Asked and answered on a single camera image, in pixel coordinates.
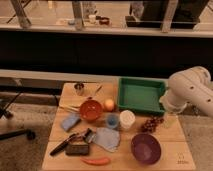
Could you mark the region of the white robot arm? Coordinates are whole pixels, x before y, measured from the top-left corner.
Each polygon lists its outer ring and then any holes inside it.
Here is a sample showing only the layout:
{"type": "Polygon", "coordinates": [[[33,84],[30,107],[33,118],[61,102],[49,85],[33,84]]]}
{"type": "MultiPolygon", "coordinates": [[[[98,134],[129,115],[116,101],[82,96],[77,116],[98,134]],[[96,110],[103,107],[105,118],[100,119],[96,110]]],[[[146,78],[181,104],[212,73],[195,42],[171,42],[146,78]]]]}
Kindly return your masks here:
{"type": "Polygon", "coordinates": [[[207,116],[213,118],[213,90],[210,72],[201,66],[192,67],[172,74],[168,89],[160,98],[160,103],[169,113],[181,113],[187,103],[195,105],[207,116]]]}

